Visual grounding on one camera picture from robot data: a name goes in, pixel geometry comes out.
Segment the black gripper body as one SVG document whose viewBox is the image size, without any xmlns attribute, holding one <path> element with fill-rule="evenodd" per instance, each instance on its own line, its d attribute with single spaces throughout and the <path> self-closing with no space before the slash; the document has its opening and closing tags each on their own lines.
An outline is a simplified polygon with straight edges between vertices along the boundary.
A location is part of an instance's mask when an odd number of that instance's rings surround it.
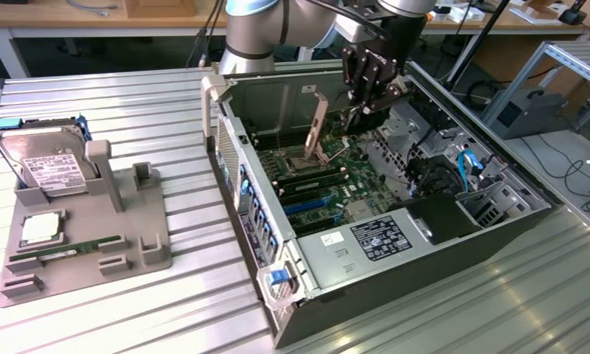
<svg viewBox="0 0 590 354">
<path fill-rule="evenodd" d="M 427 16 L 407 17 L 397 15 L 382 19 L 380 25 L 368 24 L 366 33 L 373 37 L 364 46 L 372 52 L 368 60 L 366 73 L 394 64 L 402 70 L 410 51 L 427 22 Z"/>
</svg>

